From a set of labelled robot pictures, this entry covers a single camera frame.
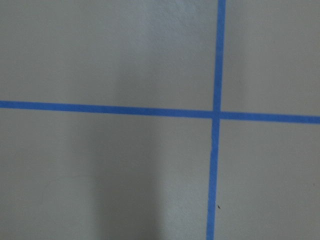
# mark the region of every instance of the blue tape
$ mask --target blue tape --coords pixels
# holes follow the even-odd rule
[[[320,124],[320,116],[248,113],[248,112],[230,112],[230,111],[222,111],[220,113],[220,119],[297,123],[297,124]]]
[[[212,117],[212,129],[211,129],[212,141],[211,141],[211,155],[210,155],[206,240],[213,240],[215,235],[219,133],[220,133],[219,115],[221,111],[221,97],[222,97],[225,15],[226,15],[226,0],[219,0],[218,7],[217,7],[214,92],[213,92],[213,111],[215,114]]]
[[[205,111],[205,110],[84,105],[84,104],[46,103],[46,102],[27,102],[27,101],[0,101],[0,108],[99,113],[99,114],[162,116],[162,117],[197,118],[197,119],[198,118],[211,119],[214,114],[212,111]]]

